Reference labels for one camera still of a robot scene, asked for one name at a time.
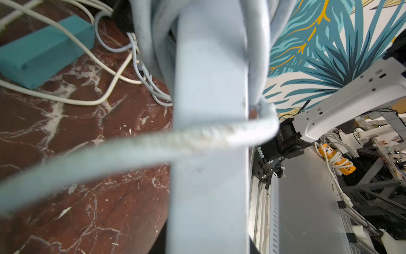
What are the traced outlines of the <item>grey power strip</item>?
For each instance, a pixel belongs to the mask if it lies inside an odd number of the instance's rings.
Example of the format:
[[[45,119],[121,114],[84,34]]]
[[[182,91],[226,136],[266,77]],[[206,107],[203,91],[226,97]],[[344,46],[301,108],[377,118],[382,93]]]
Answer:
[[[239,1],[194,1],[178,19],[173,128],[190,150],[173,162],[168,254],[247,254],[246,33]]]

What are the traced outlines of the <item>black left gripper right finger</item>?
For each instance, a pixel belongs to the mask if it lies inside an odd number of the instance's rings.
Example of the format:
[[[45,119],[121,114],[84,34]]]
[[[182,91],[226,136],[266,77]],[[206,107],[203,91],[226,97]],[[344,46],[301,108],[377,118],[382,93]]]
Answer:
[[[260,254],[255,245],[250,245],[250,254]]]

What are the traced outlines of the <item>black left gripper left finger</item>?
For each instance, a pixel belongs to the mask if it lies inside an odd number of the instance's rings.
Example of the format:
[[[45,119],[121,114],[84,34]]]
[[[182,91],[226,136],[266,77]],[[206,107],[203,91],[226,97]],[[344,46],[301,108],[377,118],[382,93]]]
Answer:
[[[157,239],[155,240],[148,254],[165,254],[166,240],[167,240],[167,222],[164,223],[161,231],[158,234]]]

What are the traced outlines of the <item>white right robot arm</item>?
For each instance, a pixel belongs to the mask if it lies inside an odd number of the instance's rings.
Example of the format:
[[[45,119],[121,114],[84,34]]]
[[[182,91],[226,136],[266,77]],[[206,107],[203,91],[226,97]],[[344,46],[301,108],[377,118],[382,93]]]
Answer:
[[[399,36],[384,56],[317,106],[280,124],[275,138],[260,146],[269,160],[304,153],[331,129],[406,96],[406,39]]]

